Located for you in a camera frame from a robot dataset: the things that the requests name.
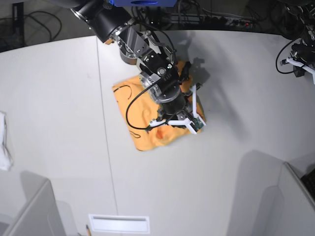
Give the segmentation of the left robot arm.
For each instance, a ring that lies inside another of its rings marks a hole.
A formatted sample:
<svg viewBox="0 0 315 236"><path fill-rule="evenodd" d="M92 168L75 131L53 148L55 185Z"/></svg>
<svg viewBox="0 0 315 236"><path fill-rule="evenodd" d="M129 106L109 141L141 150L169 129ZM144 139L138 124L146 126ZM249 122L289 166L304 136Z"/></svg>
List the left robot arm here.
<svg viewBox="0 0 315 236"><path fill-rule="evenodd" d="M290 64L292 70L279 72L294 74L299 78L310 73L315 75L315 2L313 0L278 0L283 7L284 34L290 40L290 56L279 62Z"/></svg>

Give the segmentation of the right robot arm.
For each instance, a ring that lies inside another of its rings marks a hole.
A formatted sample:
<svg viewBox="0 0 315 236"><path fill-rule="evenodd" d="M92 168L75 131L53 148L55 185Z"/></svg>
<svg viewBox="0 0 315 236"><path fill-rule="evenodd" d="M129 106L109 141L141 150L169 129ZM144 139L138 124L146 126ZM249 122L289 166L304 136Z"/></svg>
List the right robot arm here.
<svg viewBox="0 0 315 236"><path fill-rule="evenodd" d="M149 132L162 125L187 128L197 133L203 122L197 113L196 86L184 92L181 85L189 79L190 62L183 69L177 67L174 45L161 43L155 35L155 28L147 26L145 33L138 32L135 19L122 7L116 7L106 0L82 0L70 7L76 17L83 20L102 42L113 40L120 47L125 63L140 69L140 84L143 91L136 95L126 108L126 122L132 105L144 93L158 105L157 118L150 121L144 130Z"/></svg>

